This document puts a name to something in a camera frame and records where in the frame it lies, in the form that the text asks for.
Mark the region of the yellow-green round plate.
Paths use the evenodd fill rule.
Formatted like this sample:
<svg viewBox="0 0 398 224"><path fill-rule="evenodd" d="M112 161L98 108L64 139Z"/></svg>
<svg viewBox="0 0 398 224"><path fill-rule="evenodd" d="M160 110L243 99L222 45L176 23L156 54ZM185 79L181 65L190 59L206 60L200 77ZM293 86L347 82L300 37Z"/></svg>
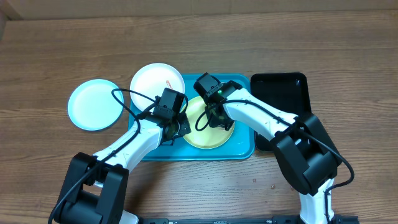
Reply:
<svg viewBox="0 0 398 224"><path fill-rule="evenodd" d="M195 124L199 115L201 115L204 110L205 103L200 96L194 97L188 101L186 114L191 133L184 135L183 138L194 147L200 149L213 149L224 144L232 136L234 124L229 131L226 131L225 128L211 128L210 126L207 126L202 131L197 131L195 129Z"/></svg>

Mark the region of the teal plastic tray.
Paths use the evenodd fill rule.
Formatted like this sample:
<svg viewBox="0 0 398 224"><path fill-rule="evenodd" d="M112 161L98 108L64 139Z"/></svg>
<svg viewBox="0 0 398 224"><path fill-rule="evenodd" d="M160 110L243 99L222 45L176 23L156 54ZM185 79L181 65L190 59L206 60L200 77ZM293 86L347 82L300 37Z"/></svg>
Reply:
<svg viewBox="0 0 398 224"><path fill-rule="evenodd" d="M193 84L199 75L182 75L185 95L188 100L199 96ZM212 161L246 159L254 152L254 132L243 123L235 122L232 136L221 146L213 149L200 149L192 146L184 138L178 138L171 146L165 144L148 153L145 161Z"/></svg>

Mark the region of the white round plate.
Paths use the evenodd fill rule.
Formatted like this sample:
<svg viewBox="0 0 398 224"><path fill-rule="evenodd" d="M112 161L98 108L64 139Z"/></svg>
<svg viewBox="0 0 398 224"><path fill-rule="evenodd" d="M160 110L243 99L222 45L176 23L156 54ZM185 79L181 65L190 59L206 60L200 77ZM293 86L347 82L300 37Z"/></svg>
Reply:
<svg viewBox="0 0 398 224"><path fill-rule="evenodd" d="M165 63L151 63L136 72L129 89L154 100L155 96L162 96L165 88L185 93L180 72Z"/></svg>

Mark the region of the light blue round plate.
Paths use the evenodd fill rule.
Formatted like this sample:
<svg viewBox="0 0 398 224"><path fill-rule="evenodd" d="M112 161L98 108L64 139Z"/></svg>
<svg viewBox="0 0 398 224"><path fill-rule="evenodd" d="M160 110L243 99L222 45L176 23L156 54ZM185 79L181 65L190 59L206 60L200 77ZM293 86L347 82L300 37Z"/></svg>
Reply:
<svg viewBox="0 0 398 224"><path fill-rule="evenodd" d="M123 111L123 94L109 80L94 79L82 83L71 94L67 111L72 123L86 131L112 126Z"/></svg>

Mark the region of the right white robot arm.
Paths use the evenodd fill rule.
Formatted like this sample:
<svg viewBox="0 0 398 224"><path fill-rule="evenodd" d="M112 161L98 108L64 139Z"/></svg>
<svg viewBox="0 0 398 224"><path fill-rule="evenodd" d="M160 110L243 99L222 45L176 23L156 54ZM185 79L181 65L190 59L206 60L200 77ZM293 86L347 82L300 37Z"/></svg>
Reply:
<svg viewBox="0 0 398 224"><path fill-rule="evenodd" d="M239 121L269 141L282 175L299 193L302 223L333 221L331 190L344 160L314 114L278 110L244 88L207 90L201 97L213 119Z"/></svg>

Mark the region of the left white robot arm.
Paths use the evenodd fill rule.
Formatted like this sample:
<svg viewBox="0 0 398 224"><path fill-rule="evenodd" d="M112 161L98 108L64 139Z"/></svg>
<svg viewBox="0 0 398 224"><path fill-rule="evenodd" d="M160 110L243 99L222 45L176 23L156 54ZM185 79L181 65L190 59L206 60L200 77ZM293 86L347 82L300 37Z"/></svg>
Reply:
<svg viewBox="0 0 398 224"><path fill-rule="evenodd" d="M172 117L141 113L131 129L94 155L79 152L70 161L49 223L138 224L124 210L129 174L162 143L190 133L185 113Z"/></svg>

